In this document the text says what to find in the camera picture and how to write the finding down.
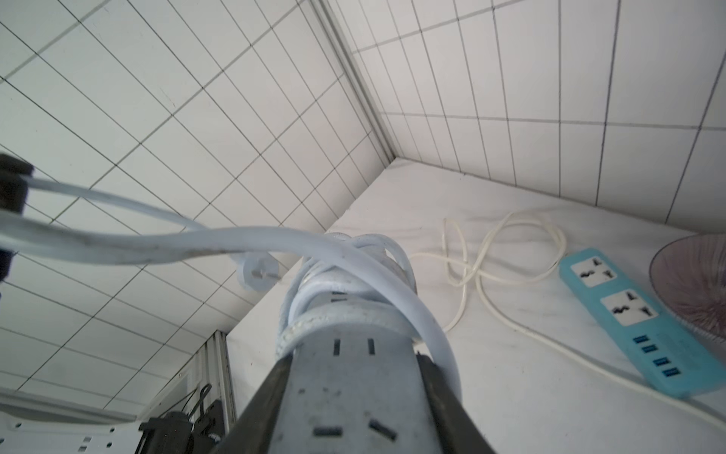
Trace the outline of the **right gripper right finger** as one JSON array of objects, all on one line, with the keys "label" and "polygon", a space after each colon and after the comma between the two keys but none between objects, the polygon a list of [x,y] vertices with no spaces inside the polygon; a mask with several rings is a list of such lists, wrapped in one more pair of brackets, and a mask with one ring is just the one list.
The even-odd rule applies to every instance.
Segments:
[{"label": "right gripper right finger", "polygon": [[417,354],[416,359],[442,452],[495,454],[449,388],[440,368],[426,355]]}]

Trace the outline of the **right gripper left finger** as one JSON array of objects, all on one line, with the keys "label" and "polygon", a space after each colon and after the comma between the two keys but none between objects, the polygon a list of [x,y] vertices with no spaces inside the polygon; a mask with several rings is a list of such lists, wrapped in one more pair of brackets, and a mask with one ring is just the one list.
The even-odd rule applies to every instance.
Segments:
[{"label": "right gripper left finger", "polygon": [[276,362],[244,412],[237,418],[234,427],[212,453],[268,453],[287,389],[292,361],[293,355],[287,355]]}]

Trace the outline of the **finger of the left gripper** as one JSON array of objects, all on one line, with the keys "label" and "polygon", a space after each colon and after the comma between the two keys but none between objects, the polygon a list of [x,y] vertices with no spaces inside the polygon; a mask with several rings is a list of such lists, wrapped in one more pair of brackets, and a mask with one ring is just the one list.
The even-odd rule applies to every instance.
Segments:
[{"label": "finger of the left gripper", "polygon": [[7,153],[1,154],[1,210],[22,215],[28,198],[28,183],[34,166]]}]

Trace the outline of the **grey power strip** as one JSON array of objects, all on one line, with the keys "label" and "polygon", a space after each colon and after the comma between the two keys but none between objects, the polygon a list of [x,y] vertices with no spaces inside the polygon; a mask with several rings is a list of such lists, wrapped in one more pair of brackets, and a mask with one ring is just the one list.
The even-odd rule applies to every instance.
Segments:
[{"label": "grey power strip", "polygon": [[329,293],[291,325],[271,453],[440,453],[414,344],[393,305]]}]

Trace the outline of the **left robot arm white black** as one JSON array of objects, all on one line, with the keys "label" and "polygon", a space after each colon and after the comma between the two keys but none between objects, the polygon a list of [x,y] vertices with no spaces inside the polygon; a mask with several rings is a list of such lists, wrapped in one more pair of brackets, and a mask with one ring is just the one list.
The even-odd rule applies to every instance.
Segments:
[{"label": "left robot arm white black", "polygon": [[164,410],[145,421],[83,425],[1,414],[3,453],[209,453],[224,437],[222,404],[204,416]]}]

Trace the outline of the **teal power strip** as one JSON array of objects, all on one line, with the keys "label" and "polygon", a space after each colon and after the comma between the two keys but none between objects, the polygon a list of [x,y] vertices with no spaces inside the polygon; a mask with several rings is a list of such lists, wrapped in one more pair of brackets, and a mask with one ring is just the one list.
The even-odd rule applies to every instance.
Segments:
[{"label": "teal power strip", "polygon": [[597,249],[560,261],[559,276],[652,388],[676,398],[725,385],[725,367]]}]

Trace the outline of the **purple striped glass bowl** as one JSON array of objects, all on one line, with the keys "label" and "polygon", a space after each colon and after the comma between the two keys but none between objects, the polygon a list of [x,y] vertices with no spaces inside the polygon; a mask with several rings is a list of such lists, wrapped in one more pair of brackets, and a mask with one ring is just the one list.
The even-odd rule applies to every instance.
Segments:
[{"label": "purple striped glass bowl", "polygon": [[699,234],[661,248],[648,269],[665,308],[691,331],[725,342],[725,235]]}]

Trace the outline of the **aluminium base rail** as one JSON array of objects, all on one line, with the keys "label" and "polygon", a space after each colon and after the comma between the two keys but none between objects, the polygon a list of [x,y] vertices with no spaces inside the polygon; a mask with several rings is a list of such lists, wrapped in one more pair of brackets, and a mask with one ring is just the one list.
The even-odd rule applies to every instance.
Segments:
[{"label": "aluminium base rail", "polygon": [[236,404],[227,348],[227,335],[216,331],[194,357],[197,391],[190,415],[211,423],[210,429],[224,437],[236,423]]}]

